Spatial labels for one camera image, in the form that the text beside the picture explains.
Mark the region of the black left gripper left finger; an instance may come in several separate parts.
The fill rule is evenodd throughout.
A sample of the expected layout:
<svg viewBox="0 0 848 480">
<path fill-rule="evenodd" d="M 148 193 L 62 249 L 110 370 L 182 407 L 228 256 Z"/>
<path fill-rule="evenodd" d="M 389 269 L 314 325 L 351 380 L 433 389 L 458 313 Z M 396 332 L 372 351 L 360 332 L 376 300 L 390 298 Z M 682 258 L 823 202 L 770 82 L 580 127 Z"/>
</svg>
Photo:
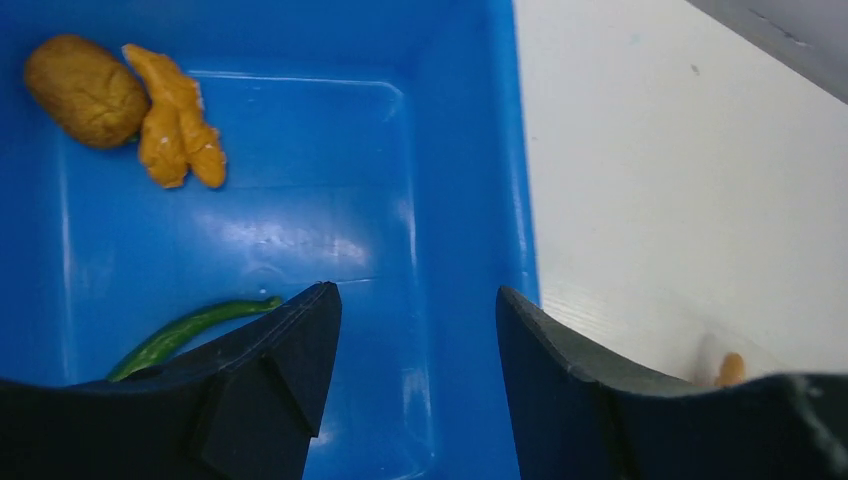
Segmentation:
<svg viewBox="0 0 848 480">
<path fill-rule="evenodd" d="M 298 479 L 320 432 L 342 302 L 320 282 L 119 381 L 1 384 L 5 479 Z"/>
</svg>

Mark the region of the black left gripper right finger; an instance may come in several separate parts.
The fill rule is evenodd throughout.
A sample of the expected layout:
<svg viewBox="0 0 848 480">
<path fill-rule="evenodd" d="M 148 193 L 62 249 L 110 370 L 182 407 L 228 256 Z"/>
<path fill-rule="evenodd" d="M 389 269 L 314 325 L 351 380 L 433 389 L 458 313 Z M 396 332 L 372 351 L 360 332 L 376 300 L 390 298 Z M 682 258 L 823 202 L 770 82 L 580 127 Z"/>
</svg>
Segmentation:
<svg viewBox="0 0 848 480">
<path fill-rule="evenodd" d="M 560 324 L 517 290 L 496 326 L 525 479 L 843 479 L 847 379 L 697 386 Z"/>
</svg>

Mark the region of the yellow fried food piece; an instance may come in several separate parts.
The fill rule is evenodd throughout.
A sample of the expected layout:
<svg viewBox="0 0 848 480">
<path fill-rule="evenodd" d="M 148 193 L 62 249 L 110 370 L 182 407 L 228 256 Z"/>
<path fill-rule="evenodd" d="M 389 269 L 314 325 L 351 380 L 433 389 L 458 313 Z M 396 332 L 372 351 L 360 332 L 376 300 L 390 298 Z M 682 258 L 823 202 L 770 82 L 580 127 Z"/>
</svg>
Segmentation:
<svg viewBox="0 0 848 480">
<path fill-rule="evenodd" d="M 122 47 L 151 100 L 138 157 L 150 178 L 165 189 L 179 188 L 193 173 L 208 188 L 226 181 L 227 158 L 216 128 L 206 122 L 199 83 L 170 57 L 135 44 Z"/>
</svg>

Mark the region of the round brown fried ball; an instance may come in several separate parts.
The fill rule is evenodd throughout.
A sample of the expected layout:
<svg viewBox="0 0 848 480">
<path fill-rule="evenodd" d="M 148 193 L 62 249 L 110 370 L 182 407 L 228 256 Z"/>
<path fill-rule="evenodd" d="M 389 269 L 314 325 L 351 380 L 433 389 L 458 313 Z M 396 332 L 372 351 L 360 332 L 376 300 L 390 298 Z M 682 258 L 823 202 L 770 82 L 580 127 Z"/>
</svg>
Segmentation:
<svg viewBox="0 0 848 480">
<path fill-rule="evenodd" d="M 79 143 L 117 148 L 141 128 L 148 95 L 132 71 L 108 50 L 74 34 L 39 45 L 24 64 L 35 101 Z"/>
</svg>

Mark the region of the green toy chili pepper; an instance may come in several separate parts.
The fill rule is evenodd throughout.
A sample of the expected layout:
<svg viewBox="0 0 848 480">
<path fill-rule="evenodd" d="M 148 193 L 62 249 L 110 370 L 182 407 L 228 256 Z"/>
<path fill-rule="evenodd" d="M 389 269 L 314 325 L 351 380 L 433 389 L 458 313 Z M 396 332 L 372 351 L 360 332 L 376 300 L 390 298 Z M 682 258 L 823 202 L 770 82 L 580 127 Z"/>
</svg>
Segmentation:
<svg viewBox="0 0 848 480">
<path fill-rule="evenodd" d="M 106 380 L 121 381 L 137 371 L 161 364 L 210 328 L 231 320 L 266 314 L 282 304 L 280 296 L 264 300 L 231 300 L 184 315 L 155 331 L 125 355 L 109 372 Z"/>
</svg>

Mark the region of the blue plastic bin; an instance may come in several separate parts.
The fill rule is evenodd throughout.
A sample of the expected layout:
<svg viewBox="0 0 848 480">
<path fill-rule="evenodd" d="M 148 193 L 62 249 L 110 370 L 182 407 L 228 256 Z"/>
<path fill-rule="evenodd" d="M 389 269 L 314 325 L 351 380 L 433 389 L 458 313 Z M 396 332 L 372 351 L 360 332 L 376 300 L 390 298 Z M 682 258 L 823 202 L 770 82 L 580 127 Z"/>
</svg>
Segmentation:
<svg viewBox="0 0 848 480">
<path fill-rule="evenodd" d="M 223 186 L 157 186 L 24 84 L 44 41 L 136 44 L 195 78 Z M 105 380 L 231 300 L 338 287 L 302 479 L 516 479 L 500 287 L 536 299 L 510 1 L 5 1 L 1 381 Z"/>
</svg>

